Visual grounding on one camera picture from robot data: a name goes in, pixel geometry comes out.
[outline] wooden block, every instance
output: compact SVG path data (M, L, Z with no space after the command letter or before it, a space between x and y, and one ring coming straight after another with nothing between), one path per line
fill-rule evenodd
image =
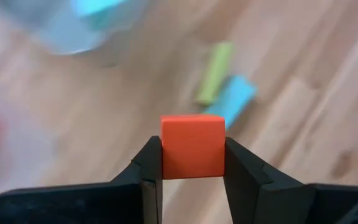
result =
M164 179L224 174L224 119L213 115L161 117Z
M228 129L248 103L254 99L256 90L256 87L244 77L235 75L221 91L218 100L204 114L222 116L226 122L225 127Z
M219 88L229 68L232 49L230 42L221 42L214 47L198 92L196 99L198 103L209 105L218 96Z

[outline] green block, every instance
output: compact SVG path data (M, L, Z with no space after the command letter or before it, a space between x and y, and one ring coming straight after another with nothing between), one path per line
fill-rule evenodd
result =
M210 105L215 101L229 69L232 52L233 44L231 42L221 42L214 46L196 98L198 103Z

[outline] orange block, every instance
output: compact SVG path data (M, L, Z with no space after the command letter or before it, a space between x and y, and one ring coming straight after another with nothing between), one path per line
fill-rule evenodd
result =
M224 119L215 115L161 117L164 179L224 174Z

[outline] red block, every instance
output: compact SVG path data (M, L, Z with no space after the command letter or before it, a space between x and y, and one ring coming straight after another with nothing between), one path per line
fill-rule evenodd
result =
M162 116L163 178L223 176L225 138L222 117Z

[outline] blue block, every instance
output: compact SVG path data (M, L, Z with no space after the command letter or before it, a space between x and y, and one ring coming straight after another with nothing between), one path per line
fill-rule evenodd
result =
M256 93L256 86L248 82L243 76L235 75L220 91L215 104L211 105L204 113L222 116L225 120L226 129L228 129Z
M92 16L110 7L117 6L125 0L74 0L76 13L80 17Z

